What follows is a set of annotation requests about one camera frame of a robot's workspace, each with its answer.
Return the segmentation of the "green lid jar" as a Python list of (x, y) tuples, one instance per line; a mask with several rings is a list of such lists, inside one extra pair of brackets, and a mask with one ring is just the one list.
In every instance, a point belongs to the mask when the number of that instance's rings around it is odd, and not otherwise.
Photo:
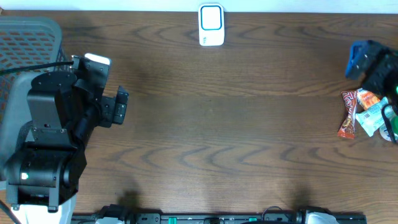
[[(391, 127), (392, 131), (394, 133), (395, 140), (397, 141), (398, 139), (398, 128), (397, 128), (397, 117), (394, 117), (391, 119)], [(386, 125), (383, 124), (379, 128), (380, 135), (386, 140), (386, 141), (391, 141), (391, 135), (388, 133), (388, 130), (386, 128)]]

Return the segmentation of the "orange white tissue pack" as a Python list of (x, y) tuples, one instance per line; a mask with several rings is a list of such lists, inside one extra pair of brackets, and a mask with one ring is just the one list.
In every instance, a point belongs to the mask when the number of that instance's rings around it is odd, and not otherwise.
[(372, 92), (363, 88), (357, 89), (357, 101), (364, 110), (368, 110), (373, 105), (380, 102), (380, 99)]

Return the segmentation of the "orange candy bar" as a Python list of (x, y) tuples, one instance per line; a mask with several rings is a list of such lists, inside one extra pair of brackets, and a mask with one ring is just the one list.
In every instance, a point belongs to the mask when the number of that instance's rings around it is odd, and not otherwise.
[(357, 109), (357, 91), (342, 91), (341, 95), (347, 111), (347, 115), (337, 132), (337, 136), (354, 139), (354, 124)]

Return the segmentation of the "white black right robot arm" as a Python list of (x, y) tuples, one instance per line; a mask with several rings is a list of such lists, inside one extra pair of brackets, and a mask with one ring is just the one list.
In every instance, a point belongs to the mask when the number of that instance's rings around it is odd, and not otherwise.
[[(368, 135), (385, 126), (392, 143), (397, 144), (397, 50), (373, 40), (354, 42), (345, 77), (357, 80), (364, 78), (361, 88), (382, 97), (382, 100), (365, 108), (362, 114), (355, 113), (358, 92), (347, 92), (343, 97), (349, 106), (348, 118), (357, 119)], [(307, 207), (287, 216), (288, 223), (366, 223), (364, 215), (337, 215), (320, 207)]]

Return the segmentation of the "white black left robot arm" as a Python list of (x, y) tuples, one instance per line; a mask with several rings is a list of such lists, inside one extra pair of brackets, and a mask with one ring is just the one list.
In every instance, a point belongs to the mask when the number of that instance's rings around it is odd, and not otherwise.
[(11, 101), (1, 147), (1, 209), (14, 223), (70, 223), (93, 130), (122, 124), (129, 99), (104, 96), (111, 60), (95, 54), (46, 64)]

